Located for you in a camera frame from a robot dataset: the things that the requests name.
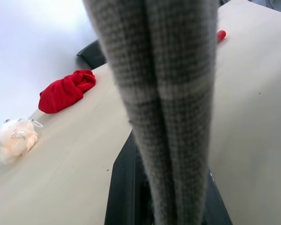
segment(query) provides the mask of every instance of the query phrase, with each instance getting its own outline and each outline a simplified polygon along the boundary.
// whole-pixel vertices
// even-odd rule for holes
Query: gray knit fabric
[[[215,0],[84,0],[140,147],[157,225],[200,224]]]

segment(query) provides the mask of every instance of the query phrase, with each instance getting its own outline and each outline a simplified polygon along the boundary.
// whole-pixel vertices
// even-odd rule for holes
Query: red object
[[[226,37],[225,31],[220,30],[219,32],[217,32],[217,43],[220,43],[221,41],[223,41],[225,37]]]
[[[76,70],[61,80],[54,81],[40,95],[39,110],[58,113],[83,98],[83,93],[94,87],[96,78],[89,69]]]

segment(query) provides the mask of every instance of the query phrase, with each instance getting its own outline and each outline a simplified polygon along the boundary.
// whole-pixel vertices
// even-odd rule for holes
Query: table surface
[[[219,9],[210,167],[234,225],[281,225],[281,13],[233,0]],[[111,72],[55,115],[39,142],[0,163],[0,225],[104,223],[112,165],[131,132]]]
[[[210,167],[234,225],[281,225],[281,13],[219,9]]]
[[[58,114],[37,111],[39,141],[0,162],[0,225],[102,225],[113,162],[131,127],[108,65],[94,88]]]

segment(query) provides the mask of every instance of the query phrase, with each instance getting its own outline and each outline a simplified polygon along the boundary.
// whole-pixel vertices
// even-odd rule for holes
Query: beige table
[[[13,165],[0,163],[0,225],[102,225],[114,160],[131,127],[105,64],[74,106],[36,112],[39,142]]]
[[[281,13],[219,9],[210,166],[234,225],[281,225]]]

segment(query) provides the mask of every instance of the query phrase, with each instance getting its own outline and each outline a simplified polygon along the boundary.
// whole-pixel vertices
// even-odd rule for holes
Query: black object
[[[94,41],[86,46],[77,53],[77,56],[82,57],[91,69],[96,69],[106,63],[106,59],[101,51],[98,41]]]
[[[220,0],[220,6],[226,4],[229,0]]]
[[[104,224],[154,224],[150,188],[132,133],[113,164]],[[211,173],[202,225],[232,225]]]

